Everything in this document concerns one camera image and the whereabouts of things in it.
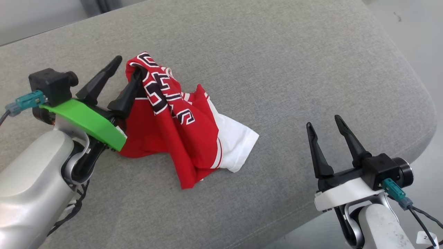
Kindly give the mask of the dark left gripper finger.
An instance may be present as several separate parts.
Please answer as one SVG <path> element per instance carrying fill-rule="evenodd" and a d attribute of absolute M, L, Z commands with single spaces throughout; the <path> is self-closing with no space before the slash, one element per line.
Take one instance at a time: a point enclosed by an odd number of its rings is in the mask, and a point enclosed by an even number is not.
<path fill-rule="evenodd" d="M 142 71 L 136 69 L 130 77 L 129 83 L 119 96 L 108 104 L 108 109 L 120 119 L 127 119 L 135 102 L 139 87 L 142 85 Z"/>
<path fill-rule="evenodd" d="M 107 66 L 99 71 L 88 83 L 76 93 L 76 98 L 88 105 L 97 105 L 98 96 L 109 78 L 114 76 L 123 58 L 117 55 Z"/>

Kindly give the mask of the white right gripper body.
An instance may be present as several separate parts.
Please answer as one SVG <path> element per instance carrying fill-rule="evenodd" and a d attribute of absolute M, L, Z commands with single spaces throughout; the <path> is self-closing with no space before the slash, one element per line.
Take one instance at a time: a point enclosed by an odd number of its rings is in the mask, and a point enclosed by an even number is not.
<path fill-rule="evenodd" d="M 381 188 L 373 190 L 366 184 L 361 178 L 362 169 L 353 168 L 332 175 L 324 174 L 331 171 L 314 168 L 319 188 L 314 204 L 318 211 L 329 210 L 382 192 Z"/>

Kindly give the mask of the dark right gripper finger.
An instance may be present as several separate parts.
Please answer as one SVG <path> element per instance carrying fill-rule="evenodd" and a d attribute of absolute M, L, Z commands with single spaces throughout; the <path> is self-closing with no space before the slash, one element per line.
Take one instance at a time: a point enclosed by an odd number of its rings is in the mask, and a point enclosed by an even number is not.
<path fill-rule="evenodd" d="M 337 128 L 340 134 L 345 138 L 351 156 L 353 158 L 352 164 L 354 168 L 361 168 L 362 161 L 365 158 L 371 157 L 371 153 L 367 151 L 361 144 L 361 142 L 353 134 L 352 130 L 345 123 L 340 115 L 334 116 Z"/>
<path fill-rule="evenodd" d="M 315 178 L 324 179 L 332 177 L 334 175 L 333 168 L 327 163 L 323 155 L 323 152 L 318 144 L 318 136 L 312 126 L 312 123 L 308 122 L 306 124 L 306 129 Z"/>

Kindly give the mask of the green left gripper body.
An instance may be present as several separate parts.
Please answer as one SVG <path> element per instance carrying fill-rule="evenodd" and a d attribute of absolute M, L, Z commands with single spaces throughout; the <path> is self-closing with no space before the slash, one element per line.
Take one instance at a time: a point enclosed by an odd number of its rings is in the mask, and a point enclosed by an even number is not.
<path fill-rule="evenodd" d="M 109 120 L 84 103 L 70 99 L 58 106 L 39 106 L 55 114 L 54 126 L 58 129 L 84 132 L 109 148 L 120 151 L 126 143 L 126 135 Z"/>

